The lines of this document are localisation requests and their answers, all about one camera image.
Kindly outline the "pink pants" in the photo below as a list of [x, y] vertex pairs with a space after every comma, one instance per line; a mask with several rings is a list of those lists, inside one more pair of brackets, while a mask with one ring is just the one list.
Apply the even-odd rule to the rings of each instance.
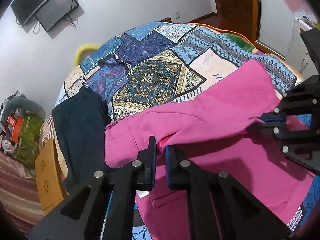
[[155, 188], [136, 202], [152, 239], [188, 239], [187, 197], [167, 186], [164, 149], [175, 145], [204, 170], [226, 170], [288, 223], [306, 197], [313, 175], [287, 160], [276, 141], [247, 127], [278, 105], [271, 78], [255, 60], [193, 100], [166, 103], [126, 116], [105, 130], [105, 161], [118, 168], [136, 159], [155, 137]]

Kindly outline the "white wardrobe sliding door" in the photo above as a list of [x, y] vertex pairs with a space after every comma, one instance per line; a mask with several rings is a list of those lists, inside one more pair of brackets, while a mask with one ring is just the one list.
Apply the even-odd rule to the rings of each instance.
[[306, 0], [260, 0], [261, 21], [258, 42], [279, 55], [288, 53], [295, 18], [316, 16]]

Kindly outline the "striped red curtain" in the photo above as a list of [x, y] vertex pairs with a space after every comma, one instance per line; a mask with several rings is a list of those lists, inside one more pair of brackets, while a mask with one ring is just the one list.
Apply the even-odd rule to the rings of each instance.
[[1, 153], [1, 202], [25, 235], [44, 217], [35, 178], [4, 153]]

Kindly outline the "brown wooden door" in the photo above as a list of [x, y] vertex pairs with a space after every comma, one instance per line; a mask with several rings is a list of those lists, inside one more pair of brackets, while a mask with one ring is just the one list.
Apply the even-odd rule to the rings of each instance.
[[259, 27], [259, 0], [215, 0], [217, 27], [244, 35], [255, 42]]

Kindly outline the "green storage basket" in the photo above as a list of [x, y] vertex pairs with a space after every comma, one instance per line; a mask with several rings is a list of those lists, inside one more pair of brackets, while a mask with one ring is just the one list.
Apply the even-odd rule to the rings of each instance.
[[43, 120], [36, 115], [25, 115], [23, 118], [14, 158], [29, 170], [34, 168], [35, 160], [39, 155], [42, 124]]

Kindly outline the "dark navy folded garment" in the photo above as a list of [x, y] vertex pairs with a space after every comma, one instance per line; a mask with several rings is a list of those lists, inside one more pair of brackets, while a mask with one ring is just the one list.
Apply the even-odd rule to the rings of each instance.
[[53, 122], [68, 172], [63, 188], [73, 188], [97, 170], [111, 168], [105, 163], [105, 127], [111, 122], [106, 103], [92, 89], [81, 87], [78, 93], [57, 105]]

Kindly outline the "orange box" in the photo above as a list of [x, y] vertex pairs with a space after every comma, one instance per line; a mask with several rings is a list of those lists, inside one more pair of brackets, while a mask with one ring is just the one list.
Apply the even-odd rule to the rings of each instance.
[[12, 116], [9, 116], [7, 119], [8, 125], [12, 128], [12, 137], [11, 140], [14, 143], [18, 142], [19, 134], [22, 129], [23, 125], [23, 118], [22, 117], [17, 117], [16, 119]]

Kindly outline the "grey neck pillow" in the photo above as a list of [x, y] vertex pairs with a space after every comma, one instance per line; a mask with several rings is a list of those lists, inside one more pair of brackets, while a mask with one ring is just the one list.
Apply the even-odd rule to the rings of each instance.
[[29, 113], [37, 115], [42, 120], [46, 117], [45, 110], [39, 104], [22, 96], [16, 96], [10, 99], [5, 105], [2, 115], [2, 122], [7, 123], [8, 117], [17, 109], [23, 110], [21, 116]]

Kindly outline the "patchwork patterned bed blanket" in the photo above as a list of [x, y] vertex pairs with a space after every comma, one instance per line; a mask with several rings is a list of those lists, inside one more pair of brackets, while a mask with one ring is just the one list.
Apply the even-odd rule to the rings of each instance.
[[[150, 22], [113, 37], [84, 59], [66, 77], [55, 107], [87, 87], [106, 103], [110, 125], [151, 107], [193, 100], [249, 60], [263, 66], [279, 100], [303, 82], [287, 63], [257, 51], [233, 33], [222, 33], [205, 24]], [[44, 141], [50, 138], [55, 139], [66, 178], [68, 168], [52, 114], [43, 126]], [[319, 202], [319, 176], [312, 175], [306, 197], [285, 223], [292, 232], [306, 224]]]

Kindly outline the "yellow curved plush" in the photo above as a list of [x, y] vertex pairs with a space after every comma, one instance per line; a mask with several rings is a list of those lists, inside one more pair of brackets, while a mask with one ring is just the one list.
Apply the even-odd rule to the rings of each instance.
[[87, 57], [88, 55], [90, 55], [91, 53], [93, 53], [94, 51], [96, 51], [97, 49], [99, 49], [99, 45], [96, 44], [83, 44], [81, 45], [75, 52], [74, 55], [74, 67], [77, 67], [80, 62]]

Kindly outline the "small black wall monitor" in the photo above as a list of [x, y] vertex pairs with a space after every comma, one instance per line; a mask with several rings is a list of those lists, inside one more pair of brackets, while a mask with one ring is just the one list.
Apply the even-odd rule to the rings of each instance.
[[72, 12], [79, 6], [77, 0], [48, 0], [36, 12], [35, 17], [41, 27], [48, 33], [60, 20], [72, 25]]

